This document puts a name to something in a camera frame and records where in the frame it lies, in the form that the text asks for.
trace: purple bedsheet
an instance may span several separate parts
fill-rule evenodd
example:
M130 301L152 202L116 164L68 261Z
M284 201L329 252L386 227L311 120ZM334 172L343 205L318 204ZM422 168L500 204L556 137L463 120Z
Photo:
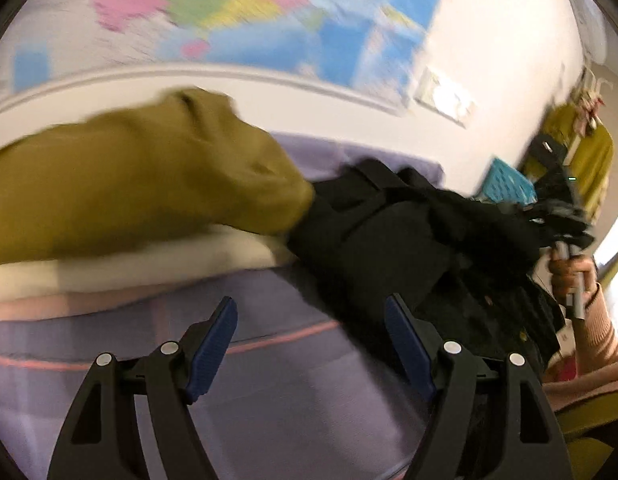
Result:
M439 164L329 140L275 134L310 180L376 156L433 184ZM46 478L55 439L95 357L145 355L207 319L224 296L238 329L214 384L190 409L220 480L375 480L399 476L425 427L424 407L321 311L300 263L250 270L108 312L0 322L0 437L30 480ZM166 478L145 397L136 400L151 478Z

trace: wall outlet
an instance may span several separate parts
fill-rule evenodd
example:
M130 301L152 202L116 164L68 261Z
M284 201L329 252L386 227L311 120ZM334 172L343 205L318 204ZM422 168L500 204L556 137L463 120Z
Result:
M422 78L420 78L420 84L414 98L420 104L435 110L465 128L468 126L476 107L467 90L430 67L425 69Z

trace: olive green garment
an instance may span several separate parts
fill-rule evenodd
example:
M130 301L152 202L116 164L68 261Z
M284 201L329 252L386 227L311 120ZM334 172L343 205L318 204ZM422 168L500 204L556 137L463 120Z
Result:
M568 148L576 136L573 131L576 113L577 110L573 104L557 107L549 113L542 125L542 131ZM580 141L569 165L572 175L576 178L576 185L582 197L582 206L589 218L598 216L613 159L613 139L604 125L600 124L590 137L585 137ZM533 157L529 157L522 172L527 177L537 179L543 176L546 170Z
M312 200L278 143L227 96L177 90L1 149L0 264L131 251L212 223L276 234Z
M583 400L561 410L556 416L569 449L574 480L591 480L613 448L583 435L618 420L618 392Z

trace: person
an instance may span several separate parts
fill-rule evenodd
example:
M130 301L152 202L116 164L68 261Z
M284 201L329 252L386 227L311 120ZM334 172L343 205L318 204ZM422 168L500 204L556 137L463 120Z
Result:
M618 332L596 279L596 266L587 256L549 262L555 299L566 295L584 275L585 320L573 321L576 377L543 384L544 392L564 434L575 480L618 478Z

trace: human hand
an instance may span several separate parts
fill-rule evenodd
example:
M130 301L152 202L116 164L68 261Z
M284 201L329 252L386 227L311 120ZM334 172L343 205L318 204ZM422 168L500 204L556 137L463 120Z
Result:
M558 251L552 249L548 268L552 274L553 297L560 305L566 304L567 294L573 292L578 286L579 272L582 272L584 277L585 290L582 301L585 305L598 290L596 264L588 256L576 256L570 260L561 260Z

